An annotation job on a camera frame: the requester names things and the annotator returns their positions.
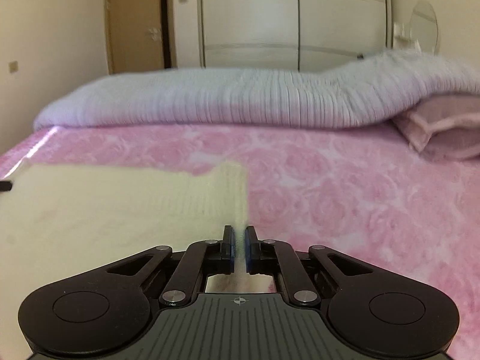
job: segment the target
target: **oval mirror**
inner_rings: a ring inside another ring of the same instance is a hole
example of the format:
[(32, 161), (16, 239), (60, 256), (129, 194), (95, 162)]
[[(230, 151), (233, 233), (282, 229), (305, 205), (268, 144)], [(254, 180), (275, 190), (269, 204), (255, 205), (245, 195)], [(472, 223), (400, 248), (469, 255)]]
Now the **oval mirror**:
[(410, 40), (418, 40), (422, 51), (433, 53), (437, 51), (438, 26), (434, 7), (427, 1), (419, 1), (415, 5), (410, 19)]

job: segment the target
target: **pink bed sheet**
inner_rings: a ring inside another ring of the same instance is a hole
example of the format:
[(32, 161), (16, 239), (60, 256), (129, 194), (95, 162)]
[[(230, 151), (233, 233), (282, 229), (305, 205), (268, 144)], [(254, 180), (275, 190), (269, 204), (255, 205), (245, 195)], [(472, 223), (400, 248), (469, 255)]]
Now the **pink bed sheet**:
[(231, 159), (250, 171), (250, 222), (296, 250), (325, 244), (426, 282), (461, 314), (449, 353), (480, 347), (480, 161), (429, 163), (390, 125), (350, 131), (137, 126), (40, 131), (0, 158), (202, 173)]

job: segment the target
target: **beige wall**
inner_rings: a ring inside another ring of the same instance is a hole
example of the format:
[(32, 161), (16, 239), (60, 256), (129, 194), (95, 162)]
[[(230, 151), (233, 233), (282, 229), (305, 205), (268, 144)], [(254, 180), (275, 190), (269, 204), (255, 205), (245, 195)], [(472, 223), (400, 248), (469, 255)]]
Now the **beige wall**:
[(173, 0), (175, 47), (179, 68), (200, 66), (198, 0)]
[[(409, 23), (418, 0), (392, 0), (393, 19)], [(480, 0), (426, 0), (433, 5), (440, 30), (440, 54), (480, 68)]]
[(107, 72), (103, 0), (0, 0), (0, 153), (42, 107)]

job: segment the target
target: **wooden door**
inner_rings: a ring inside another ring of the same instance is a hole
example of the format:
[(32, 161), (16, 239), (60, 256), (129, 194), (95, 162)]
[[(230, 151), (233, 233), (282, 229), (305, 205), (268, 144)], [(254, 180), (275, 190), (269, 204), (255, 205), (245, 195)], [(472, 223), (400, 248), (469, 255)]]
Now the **wooden door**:
[(160, 0), (107, 0), (107, 21), (112, 73), (164, 68)]

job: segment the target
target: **white wardrobe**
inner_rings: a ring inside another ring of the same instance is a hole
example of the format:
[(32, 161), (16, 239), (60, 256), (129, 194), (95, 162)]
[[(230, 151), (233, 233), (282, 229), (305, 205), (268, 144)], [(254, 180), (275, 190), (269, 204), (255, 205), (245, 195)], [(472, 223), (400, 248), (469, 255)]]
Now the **white wardrobe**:
[(385, 48), (388, 14), (387, 0), (202, 0), (205, 66), (333, 68)]

